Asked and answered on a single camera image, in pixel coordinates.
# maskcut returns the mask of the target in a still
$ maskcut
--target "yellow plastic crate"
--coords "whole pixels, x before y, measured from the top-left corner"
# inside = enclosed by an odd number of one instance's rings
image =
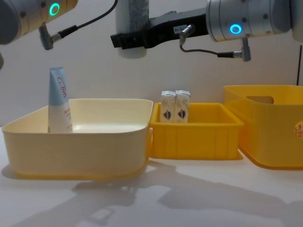
[[[226,86],[224,97],[225,106],[244,122],[239,145],[251,161],[303,169],[303,87]]]
[[[235,160],[243,123],[222,104],[190,104],[189,123],[161,123],[161,104],[154,106],[151,157],[190,160]]]

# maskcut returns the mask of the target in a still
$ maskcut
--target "label sticker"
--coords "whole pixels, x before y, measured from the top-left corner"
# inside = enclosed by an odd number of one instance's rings
[[[185,28],[187,28],[187,25],[175,26],[175,27],[174,27],[174,33],[175,33],[175,34],[179,34],[179,33],[181,33]]]
[[[294,132],[296,138],[303,140],[303,122],[299,122],[296,124]]]

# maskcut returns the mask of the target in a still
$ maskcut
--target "small carton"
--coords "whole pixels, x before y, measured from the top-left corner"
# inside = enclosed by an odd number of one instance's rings
[[[188,123],[190,93],[176,91],[175,123]]]
[[[160,122],[173,123],[175,118],[176,93],[162,91]]]

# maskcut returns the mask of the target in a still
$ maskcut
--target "white tube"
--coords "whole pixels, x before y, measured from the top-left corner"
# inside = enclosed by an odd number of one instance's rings
[[[149,0],[120,0],[116,6],[117,33],[130,33],[142,30],[149,21]],[[142,58],[147,51],[144,47],[122,50],[119,54],[125,58]]]
[[[71,110],[63,67],[50,69],[48,132],[72,132]]]

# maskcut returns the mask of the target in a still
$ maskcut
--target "cable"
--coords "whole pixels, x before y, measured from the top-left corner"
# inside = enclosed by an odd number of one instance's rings
[[[190,53],[190,52],[204,52],[204,53],[211,53],[211,54],[214,54],[214,55],[218,55],[217,52],[208,51],[208,50],[202,50],[202,49],[185,50],[185,49],[183,48],[182,45],[180,45],[180,49],[181,49],[181,51],[183,51],[183,52],[185,52],[185,53]]]
[[[86,22],[86,23],[84,23],[82,25],[79,25],[79,26],[73,25],[73,26],[71,26],[71,27],[69,27],[67,29],[64,29],[64,30],[58,32],[58,34],[63,39],[64,37],[70,35],[71,33],[75,32],[75,31],[77,31],[78,29],[83,28],[83,27],[85,27],[87,25],[90,25],[90,24],[92,24],[92,23],[94,23],[94,22],[96,22],[96,21],[98,21],[98,20],[106,17],[108,14],[110,14],[115,9],[115,7],[117,6],[117,3],[118,3],[118,0],[115,0],[113,6],[108,11],[106,11],[104,14],[102,14],[101,16],[96,17],[95,19],[90,20],[90,21],[88,21],[88,22]]]

